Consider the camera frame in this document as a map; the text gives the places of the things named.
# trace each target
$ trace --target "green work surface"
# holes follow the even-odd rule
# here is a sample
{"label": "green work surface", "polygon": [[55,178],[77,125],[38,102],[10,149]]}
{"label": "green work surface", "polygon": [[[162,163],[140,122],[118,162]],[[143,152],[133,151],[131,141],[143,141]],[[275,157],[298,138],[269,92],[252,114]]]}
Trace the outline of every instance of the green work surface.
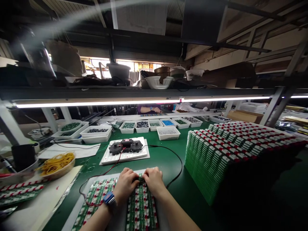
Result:
{"label": "green work surface", "polygon": [[[121,134],[120,130],[117,129],[116,132],[111,135],[108,142],[102,143],[100,150],[95,156],[76,160],[76,166],[85,166],[82,168],[82,172],[79,174],[63,203],[46,224],[44,231],[61,230],[80,196],[78,190],[81,184],[89,177],[103,174],[112,166],[99,165],[105,152],[103,148],[110,141],[143,136],[147,139],[148,144],[165,146],[172,149],[179,155],[184,165],[188,131],[206,129],[210,124],[213,123],[203,122],[201,127],[180,129],[179,132],[181,135],[179,139],[169,141],[160,141],[157,131]],[[181,169],[179,159],[165,148],[149,147],[149,151],[149,159],[120,163],[108,174],[120,173],[124,167],[139,170],[158,166],[163,172],[163,180],[165,185],[167,185],[176,177]],[[308,216],[308,203],[306,199],[308,195],[307,151],[302,151],[298,157],[303,161],[297,163],[290,171],[284,172],[274,185],[267,200],[264,200],[260,208],[252,208],[252,212],[250,211],[249,213],[247,211],[241,213],[234,212],[229,213],[227,216],[223,216],[219,211],[214,210],[207,204],[184,166],[179,178],[170,185],[169,191],[201,230],[228,230],[232,228],[249,228],[249,230],[251,230],[252,227],[258,229],[264,226],[273,226],[275,229],[279,227],[289,227],[294,230],[295,224],[297,226],[307,225],[308,221],[308,219],[306,219]]]}

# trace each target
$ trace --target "red wire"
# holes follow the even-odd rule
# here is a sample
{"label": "red wire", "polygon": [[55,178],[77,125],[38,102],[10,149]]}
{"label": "red wire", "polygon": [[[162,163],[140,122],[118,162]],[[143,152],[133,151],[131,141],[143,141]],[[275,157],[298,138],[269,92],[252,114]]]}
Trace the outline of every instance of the red wire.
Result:
{"label": "red wire", "polygon": [[[121,159],[121,155],[122,155],[124,149],[125,149],[125,148],[122,149],[118,161],[117,161],[107,172],[105,172],[104,174],[101,174],[101,175],[91,176],[90,178],[96,177],[96,176],[106,175],[111,169],[113,169],[113,168],[119,163],[119,161],[120,161],[120,159]],[[88,179],[80,186],[80,188],[79,188],[79,193],[80,193],[81,195],[83,195],[84,201],[85,201],[85,203],[86,203],[89,207],[99,207],[99,206],[102,205],[103,202],[101,202],[101,203],[99,203],[99,204],[93,204],[93,205],[92,205],[92,204],[90,204],[89,202],[87,202],[86,195],[80,191],[81,187],[82,187],[90,178],[88,178]]]}

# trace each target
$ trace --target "smartwatch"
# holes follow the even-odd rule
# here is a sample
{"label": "smartwatch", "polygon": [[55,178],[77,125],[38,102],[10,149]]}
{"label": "smartwatch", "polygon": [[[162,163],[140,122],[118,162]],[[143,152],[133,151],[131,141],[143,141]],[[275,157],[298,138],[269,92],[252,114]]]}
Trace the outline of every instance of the smartwatch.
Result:
{"label": "smartwatch", "polygon": [[115,214],[116,208],[118,206],[116,200],[115,200],[115,195],[112,192],[108,192],[104,197],[103,197],[103,202],[105,205],[108,206],[112,214]]}

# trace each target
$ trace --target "person's left hand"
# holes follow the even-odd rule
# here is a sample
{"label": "person's left hand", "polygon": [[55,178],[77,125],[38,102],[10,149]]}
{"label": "person's left hand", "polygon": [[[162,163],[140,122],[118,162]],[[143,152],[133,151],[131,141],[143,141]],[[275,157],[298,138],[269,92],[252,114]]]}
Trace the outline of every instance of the person's left hand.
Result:
{"label": "person's left hand", "polygon": [[139,184],[139,180],[133,182],[136,177],[139,177],[139,175],[129,168],[124,168],[121,172],[113,190],[115,201],[118,205],[123,204]]}

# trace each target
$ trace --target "blue beads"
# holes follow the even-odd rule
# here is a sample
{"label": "blue beads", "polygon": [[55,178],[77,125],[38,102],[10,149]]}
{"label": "blue beads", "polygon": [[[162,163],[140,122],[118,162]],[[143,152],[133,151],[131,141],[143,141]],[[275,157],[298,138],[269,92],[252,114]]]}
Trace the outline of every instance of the blue beads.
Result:
{"label": "blue beads", "polygon": [[166,126],[174,125],[174,123],[172,123],[170,120],[162,120],[162,122],[163,122]]}

